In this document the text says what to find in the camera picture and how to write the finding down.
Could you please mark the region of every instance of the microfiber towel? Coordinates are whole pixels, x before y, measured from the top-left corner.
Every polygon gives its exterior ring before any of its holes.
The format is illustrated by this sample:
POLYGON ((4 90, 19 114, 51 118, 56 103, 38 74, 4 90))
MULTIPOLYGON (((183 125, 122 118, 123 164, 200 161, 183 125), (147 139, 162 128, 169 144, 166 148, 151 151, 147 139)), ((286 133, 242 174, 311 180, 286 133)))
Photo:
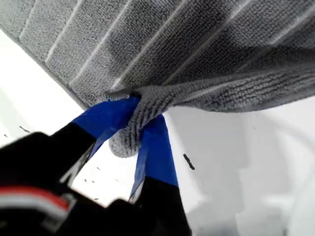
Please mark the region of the microfiber towel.
POLYGON ((248 112, 315 94, 315 0, 0 0, 0 28, 83 108, 141 96, 110 140, 120 157, 171 106, 248 112))

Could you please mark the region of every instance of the striped towel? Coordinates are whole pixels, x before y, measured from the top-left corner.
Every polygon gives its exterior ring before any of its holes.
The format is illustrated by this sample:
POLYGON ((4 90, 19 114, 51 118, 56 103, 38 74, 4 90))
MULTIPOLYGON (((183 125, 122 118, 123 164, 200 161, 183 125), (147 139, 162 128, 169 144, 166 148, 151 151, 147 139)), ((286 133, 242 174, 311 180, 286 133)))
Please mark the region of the striped towel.
POLYGON ((0 27, 84 108, 142 96, 110 141, 121 157, 170 106, 246 112, 315 93, 315 0, 0 0, 0 27))

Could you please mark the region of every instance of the white surface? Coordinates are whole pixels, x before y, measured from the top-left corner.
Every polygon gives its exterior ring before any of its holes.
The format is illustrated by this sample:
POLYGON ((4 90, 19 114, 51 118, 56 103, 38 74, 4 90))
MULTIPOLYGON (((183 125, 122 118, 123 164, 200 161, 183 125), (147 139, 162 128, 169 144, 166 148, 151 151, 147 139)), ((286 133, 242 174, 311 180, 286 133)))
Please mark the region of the white surface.
MULTIPOLYGON (((0 145, 27 134, 19 126, 52 134, 82 112, 1 31, 0 51, 0 145)), ((193 108, 165 114, 183 203, 196 235, 280 236, 288 222, 291 236, 315 234, 305 223, 305 216, 315 218, 314 207, 307 207, 314 205, 308 196, 315 188, 306 184, 315 161, 314 103, 315 97, 246 114, 193 108)), ((105 144, 74 188, 104 205, 126 199, 135 160, 116 158, 105 144)))

